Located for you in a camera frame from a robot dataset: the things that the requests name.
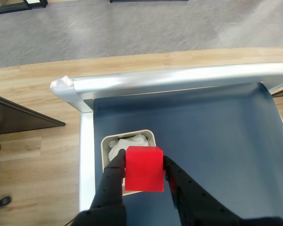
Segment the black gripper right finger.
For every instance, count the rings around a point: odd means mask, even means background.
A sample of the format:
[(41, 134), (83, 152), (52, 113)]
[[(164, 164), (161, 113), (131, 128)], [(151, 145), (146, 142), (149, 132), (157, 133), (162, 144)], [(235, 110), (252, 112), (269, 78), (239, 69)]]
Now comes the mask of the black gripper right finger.
[(241, 218), (221, 204), (169, 157), (163, 157), (174, 207), (183, 226), (239, 226)]

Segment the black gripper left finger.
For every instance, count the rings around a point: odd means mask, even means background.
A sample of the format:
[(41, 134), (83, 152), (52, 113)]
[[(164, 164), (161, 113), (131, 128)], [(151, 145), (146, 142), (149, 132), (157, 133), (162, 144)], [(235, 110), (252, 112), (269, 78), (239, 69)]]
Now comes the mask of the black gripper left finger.
[(80, 212), (74, 226), (125, 226), (122, 180), (125, 177), (125, 150), (104, 169), (89, 210)]

